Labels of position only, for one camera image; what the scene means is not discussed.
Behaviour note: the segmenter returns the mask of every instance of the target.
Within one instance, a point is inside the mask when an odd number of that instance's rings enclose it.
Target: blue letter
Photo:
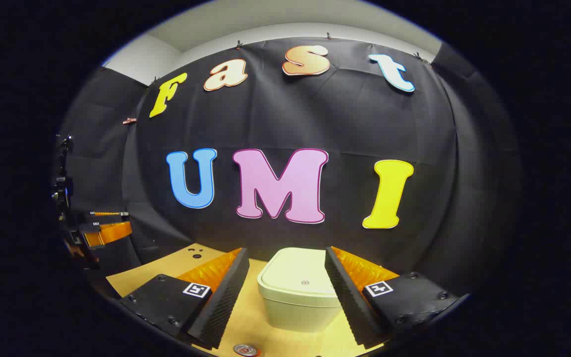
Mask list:
[[[167,155],[171,173],[171,189],[178,202],[188,208],[204,208],[213,202],[215,185],[213,184],[213,160],[217,157],[215,149],[199,149],[193,152],[200,172],[200,192],[192,194],[186,189],[184,163],[188,159],[186,152],[177,151]]]
[[[405,81],[400,75],[400,71],[405,71],[405,68],[400,63],[394,62],[394,60],[388,55],[369,55],[369,59],[378,62],[380,70],[383,71],[385,79],[392,84],[392,86],[403,91],[414,91],[415,87],[411,82]]]

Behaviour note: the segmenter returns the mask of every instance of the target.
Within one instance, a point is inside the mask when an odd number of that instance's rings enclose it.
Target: button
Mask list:
[[[238,355],[247,357],[255,357],[259,355],[259,351],[256,348],[247,344],[238,344],[233,348],[233,351],[235,351]]]

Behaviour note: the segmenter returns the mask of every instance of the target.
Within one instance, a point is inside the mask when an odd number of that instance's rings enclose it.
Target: letter m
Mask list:
[[[288,221],[316,224],[325,220],[320,211],[321,169],[329,155],[319,149],[299,149],[288,161],[281,178],[277,178],[266,156],[258,149],[244,149],[233,154],[239,165],[241,205],[238,215],[260,218],[263,211],[257,206],[257,197],[272,219],[279,216],[288,196],[290,209],[285,212]]]

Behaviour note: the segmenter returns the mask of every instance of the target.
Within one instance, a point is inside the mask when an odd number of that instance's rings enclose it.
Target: container lid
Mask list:
[[[293,305],[340,307],[325,270],[326,251],[284,248],[257,276],[263,298]]]

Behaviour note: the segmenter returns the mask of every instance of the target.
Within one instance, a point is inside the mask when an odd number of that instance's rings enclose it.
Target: wooden table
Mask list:
[[[195,254],[202,257],[193,258]],[[157,274],[179,276],[222,254],[222,251],[192,244],[149,264],[107,276],[107,280],[118,294],[124,297]],[[258,348],[263,357],[355,357],[382,346],[381,344],[369,349],[358,346],[342,310],[326,330],[317,334],[281,330],[270,326],[257,286],[257,276],[266,264],[267,262],[262,260],[250,259],[244,287],[226,326],[220,348],[209,351],[198,346],[193,347],[219,357],[239,357],[233,351],[237,344],[250,344]]]

